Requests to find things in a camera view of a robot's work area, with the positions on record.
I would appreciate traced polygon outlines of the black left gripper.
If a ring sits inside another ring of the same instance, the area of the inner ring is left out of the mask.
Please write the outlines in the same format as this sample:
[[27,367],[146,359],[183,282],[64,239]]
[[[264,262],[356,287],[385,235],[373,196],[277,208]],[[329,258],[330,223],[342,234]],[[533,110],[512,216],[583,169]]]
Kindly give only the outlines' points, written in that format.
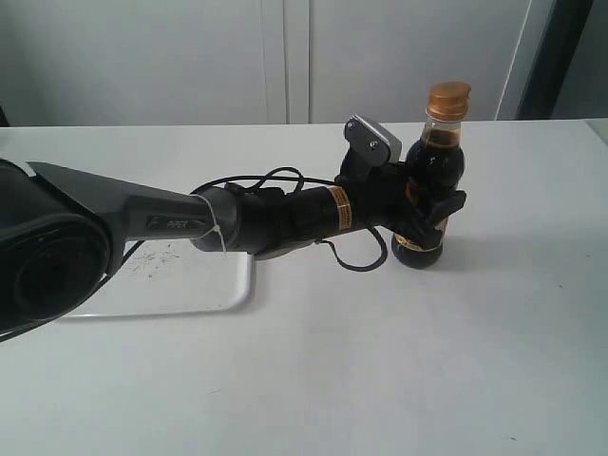
[[445,219],[465,206],[466,192],[431,194],[426,219],[406,195],[408,176],[403,161],[371,167],[349,150],[334,182],[348,196],[353,227],[385,227],[404,247],[439,247],[445,237]]

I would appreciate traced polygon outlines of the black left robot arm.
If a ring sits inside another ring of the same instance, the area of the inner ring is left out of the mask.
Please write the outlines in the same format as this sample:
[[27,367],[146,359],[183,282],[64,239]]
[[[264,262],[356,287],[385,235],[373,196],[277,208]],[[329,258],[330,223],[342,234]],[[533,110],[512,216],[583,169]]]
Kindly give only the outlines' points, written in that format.
[[213,180],[180,194],[47,162],[1,163],[1,337],[33,331],[82,305],[145,242],[187,239],[203,252],[257,259],[336,236],[380,228],[424,248],[466,193],[432,189],[422,205],[406,193],[401,163],[364,180],[307,178],[291,167]]

